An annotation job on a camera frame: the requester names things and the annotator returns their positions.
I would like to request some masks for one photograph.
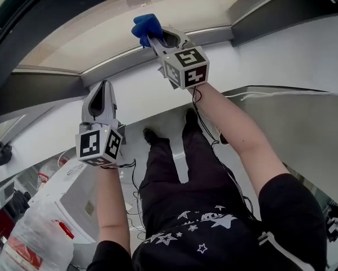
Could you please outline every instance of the shoe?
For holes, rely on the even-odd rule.
[[[159,138],[157,134],[152,129],[149,129],[149,128],[145,128],[143,130],[143,135],[144,135],[145,141],[149,145],[152,145],[152,143],[154,143]]]
[[[189,108],[185,112],[185,123],[186,124],[197,124],[197,114],[193,108]]]

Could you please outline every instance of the blue cloth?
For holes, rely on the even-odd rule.
[[[136,37],[140,38],[140,44],[145,47],[150,47],[147,35],[150,34],[159,39],[163,38],[163,30],[161,29],[160,22],[155,14],[146,14],[134,18],[136,24],[131,32]]]

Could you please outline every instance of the white box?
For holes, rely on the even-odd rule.
[[[95,168],[73,158],[28,203],[39,204],[43,216],[64,223],[73,243],[94,243],[99,235],[95,182]]]

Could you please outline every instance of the person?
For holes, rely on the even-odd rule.
[[[182,133],[186,183],[179,181],[169,140],[143,132],[151,145],[139,187],[146,240],[132,259],[117,169],[98,168],[100,242],[88,270],[325,270],[326,229],[315,198],[245,112],[208,83],[193,91],[200,112],[239,155],[262,221],[246,207],[234,174],[215,156],[191,109]]]

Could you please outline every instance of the black wire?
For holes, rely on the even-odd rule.
[[[131,164],[115,165],[113,167],[108,167],[108,168],[109,169],[119,169],[119,168],[132,168],[132,167],[134,167],[134,171],[135,171],[136,159],[134,159],[134,161]]]
[[[198,93],[200,94],[200,97],[199,97],[198,100],[195,100],[195,93],[196,93],[196,92],[198,92]],[[198,110],[196,104],[197,104],[197,102],[199,102],[202,98],[203,98],[203,94],[201,93],[201,91],[200,91],[199,89],[197,89],[196,87],[194,87],[194,92],[193,92],[193,94],[192,94],[192,104],[194,105],[194,109],[195,109],[196,115],[197,115],[197,117],[198,117],[198,119],[199,119],[201,125],[203,126],[203,129],[206,131],[206,133],[207,133],[207,134],[211,137],[211,139],[213,140],[213,142],[212,142],[212,144],[211,144],[211,147],[212,147],[212,150],[213,150],[213,152],[214,152],[214,146],[217,145],[217,144],[219,144],[220,141],[218,141],[217,139],[214,138],[214,136],[211,134],[210,130],[209,130],[209,129],[207,128],[207,126],[205,125],[203,119],[201,118],[201,115],[200,115],[200,113],[199,113],[199,110]],[[217,160],[221,163],[223,169],[224,169],[224,170],[227,172],[227,174],[231,177],[231,175],[230,175],[230,173],[227,171],[227,169],[226,169],[224,163],[220,161],[220,159],[217,157],[217,155],[215,154],[215,152],[214,152],[214,155],[215,155],[215,157],[217,158]],[[240,188],[239,184],[235,181],[235,179],[232,178],[232,181],[234,182],[234,184],[236,185],[236,187],[237,187],[237,189],[238,189],[238,191],[239,191],[239,194],[240,194],[240,196],[241,196],[241,198],[242,198],[242,201],[243,201],[243,203],[244,203],[244,205],[245,205],[246,210],[248,211],[249,216],[250,216],[252,219],[256,220],[256,218],[254,217],[254,213],[253,213],[253,204],[252,204],[252,201],[251,201],[247,196],[244,196],[244,195],[243,195],[242,188]],[[248,209],[247,204],[245,203],[245,200],[248,200],[248,201],[249,201],[249,204],[250,204],[250,206],[251,206],[251,210]]]
[[[140,212],[140,209],[139,209],[139,188],[137,187],[137,185],[135,183],[135,177],[134,177],[135,176],[135,169],[136,169],[136,159],[134,159],[134,161],[130,165],[132,165],[134,167],[133,172],[131,174],[131,180],[132,180],[132,183],[133,183],[135,189],[137,190],[137,191],[133,192],[133,196],[136,198],[138,213],[137,214],[130,214],[129,212],[126,212],[126,213],[129,214],[129,215],[138,215],[142,227],[145,228],[144,224],[143,224],[143,221],[142,221],[142,218],[141,218],[142,212]]]
[[[253,209],[252,201],[247,196],[243,196],[243,198],[244,198],[244,200],[248,200],[248,202],[250,204],[251,213],[254,216],[254,209]]]
[[[133,228],[135,228],[135,229],[138,230],[139,232],[142,232],[139,228],[137,228],[136,226],[134,226],[134,223],[133,223],[133,221],[132,221],[131,218],[128,218],[128,220],[130,220],[131,226],[132,226]]]
[[[78,268],[78,267],[76,267],[75,265],[73,265],[73,264],[71,264],[71,263],[70,263],[70,265],[71,265],[72,267],[74,267],[76,270],[87,270],[86,268],[81,268],[81,267]]]
[[[136,235],[136,238],[138,238],[139,240],[141,240],[141,241],[145,241],[145,239],[141,239],[141,238],[139,238],[139,235],[140,234],[146,234],[145,232],[140,232],[140,233],[138,233],[137,235]]]

